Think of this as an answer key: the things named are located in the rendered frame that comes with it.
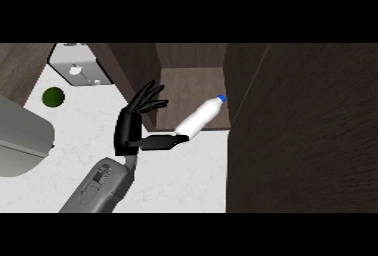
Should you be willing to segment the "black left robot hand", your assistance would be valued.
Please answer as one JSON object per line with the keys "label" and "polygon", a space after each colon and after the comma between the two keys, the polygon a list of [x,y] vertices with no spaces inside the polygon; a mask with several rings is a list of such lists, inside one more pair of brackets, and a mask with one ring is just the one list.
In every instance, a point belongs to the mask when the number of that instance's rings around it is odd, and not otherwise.
{"label": "black left robot hand", "polygon": [[120,110],[114,130],[114,150],[117,156],[139,154],[139,150],[170,150],[177,144],[189,141],[188,135],[149,135],[142,137],[142,115],[168,105],[167,100],[154,100],[165,86],[154,87],[151,81],[139,90],[127,106]]}

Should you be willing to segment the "brown wooden open cabinet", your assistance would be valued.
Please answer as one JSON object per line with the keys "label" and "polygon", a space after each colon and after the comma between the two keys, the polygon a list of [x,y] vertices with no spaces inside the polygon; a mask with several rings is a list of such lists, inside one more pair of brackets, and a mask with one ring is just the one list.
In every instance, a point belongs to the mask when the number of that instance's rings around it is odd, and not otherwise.
{"label": "brown wooden open cabinet", "polygon": [[90,43],[90,50],[127,101],[154,80],[168,107],[143,115],[149,132],[173,131],[202,102],[226,93],[226,43]]}

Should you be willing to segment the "white bottle with blue cap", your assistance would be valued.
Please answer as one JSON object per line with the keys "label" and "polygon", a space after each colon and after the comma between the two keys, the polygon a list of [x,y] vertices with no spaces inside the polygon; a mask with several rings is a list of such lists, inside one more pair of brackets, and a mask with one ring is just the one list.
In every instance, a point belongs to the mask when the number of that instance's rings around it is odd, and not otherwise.
{"label": "white bottle with blue cap", "polygon": [[216,98],[208,99],[196,108],[194,113],[182,121],[174,129],[174,133],[177,135],[186,135],[189,138],[194,138],[205,125],[219,115],[225,102],[226,96],[223,94],[219,94]]}

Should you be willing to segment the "green round fruit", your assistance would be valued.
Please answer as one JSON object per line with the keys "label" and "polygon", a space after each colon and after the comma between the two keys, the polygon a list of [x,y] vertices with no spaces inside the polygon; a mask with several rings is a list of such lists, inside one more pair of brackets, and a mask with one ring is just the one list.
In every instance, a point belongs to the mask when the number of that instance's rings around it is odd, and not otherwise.
{"label": "green round fruit", "polygon": [[65,101],[65,93],[64,90],[58,87],[50,87],[41,96],[43,104],[50,107],[56,108],[64,104]]}

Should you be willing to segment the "grey rounded appliance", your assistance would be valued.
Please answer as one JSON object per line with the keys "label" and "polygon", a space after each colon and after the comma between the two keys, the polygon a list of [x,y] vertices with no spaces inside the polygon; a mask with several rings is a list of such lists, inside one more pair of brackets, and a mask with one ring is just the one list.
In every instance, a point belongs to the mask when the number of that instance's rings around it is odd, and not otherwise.
{"label": "grey rounded appliance", "polygon": [[25,174],[49,156],[52,123],[0,95],[0,177]]}

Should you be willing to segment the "brown wooden panel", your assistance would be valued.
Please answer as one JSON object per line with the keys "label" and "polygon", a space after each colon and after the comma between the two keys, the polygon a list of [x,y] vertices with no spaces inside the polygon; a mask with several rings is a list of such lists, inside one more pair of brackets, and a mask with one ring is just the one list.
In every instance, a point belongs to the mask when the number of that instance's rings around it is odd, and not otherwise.
{"label": "brown wooden panel", "polygon": [[24,106],[53,43],[0,43],[0,95]]}

